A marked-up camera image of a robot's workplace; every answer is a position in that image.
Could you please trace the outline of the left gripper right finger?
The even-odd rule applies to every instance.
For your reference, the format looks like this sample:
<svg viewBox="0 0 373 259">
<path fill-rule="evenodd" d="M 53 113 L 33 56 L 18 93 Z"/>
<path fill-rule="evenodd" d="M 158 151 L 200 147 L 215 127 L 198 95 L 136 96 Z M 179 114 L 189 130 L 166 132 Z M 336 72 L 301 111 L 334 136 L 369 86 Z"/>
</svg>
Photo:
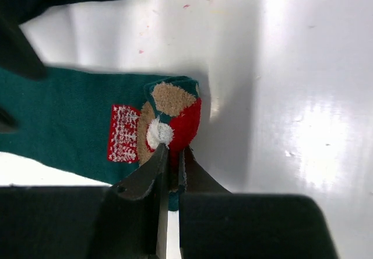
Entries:
<svg viewBox="0 0 373 259">
<path fill-rule="evenodd" d="M 230 195 L 195 159 L 190 147 L 184 149 L 179 165 L 179 227 L 182 258 L 217 258 L 224 216 L 219 198 Z"/>
</svg>

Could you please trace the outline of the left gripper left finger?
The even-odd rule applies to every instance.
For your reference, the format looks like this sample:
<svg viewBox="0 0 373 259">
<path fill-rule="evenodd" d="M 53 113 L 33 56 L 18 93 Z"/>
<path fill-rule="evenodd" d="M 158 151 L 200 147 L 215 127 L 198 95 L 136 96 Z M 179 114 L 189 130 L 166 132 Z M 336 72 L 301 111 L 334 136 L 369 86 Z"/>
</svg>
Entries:
<svg viewBox="0 0 373 259">
<path fill-rule="evenodd" d="M 123 258 L 166 258 L 168 222 L 168 149 L 160 144 L 151 158 L 115 187 L 122 201 Z"/>
</svg>

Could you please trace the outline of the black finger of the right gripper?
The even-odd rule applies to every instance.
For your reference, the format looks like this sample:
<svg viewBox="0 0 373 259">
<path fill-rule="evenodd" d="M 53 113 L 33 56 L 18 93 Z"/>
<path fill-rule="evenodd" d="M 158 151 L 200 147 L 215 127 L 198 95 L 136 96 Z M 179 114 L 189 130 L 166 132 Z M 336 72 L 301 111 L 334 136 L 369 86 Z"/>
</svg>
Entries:
<svg viewBox="0 0 373 259">
<path fill-rule="evenodd" d="M 47 69 L 20 27 L 1 17 L 1 68 L 34 81 L 47 77 Z"/>
</svg>

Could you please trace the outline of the dark green patterned sock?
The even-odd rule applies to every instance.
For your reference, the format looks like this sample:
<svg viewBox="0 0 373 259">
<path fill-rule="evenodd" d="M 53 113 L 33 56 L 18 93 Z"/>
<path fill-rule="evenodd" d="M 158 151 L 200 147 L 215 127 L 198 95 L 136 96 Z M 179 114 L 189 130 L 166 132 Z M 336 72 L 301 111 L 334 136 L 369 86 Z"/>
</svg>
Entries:
<svg viewBox="0 0 373 259">
<path fill-rule="evenodd" d="M 187 76 L 50 68 L 33 81 L 2 70 L 1 107 L 17 130 L 1 135 L 1 151 L 115 184 L 163 144 L 176 211 L 178 158 L 196 136 L 201 105 L 198 81 Z"/>
</svg>

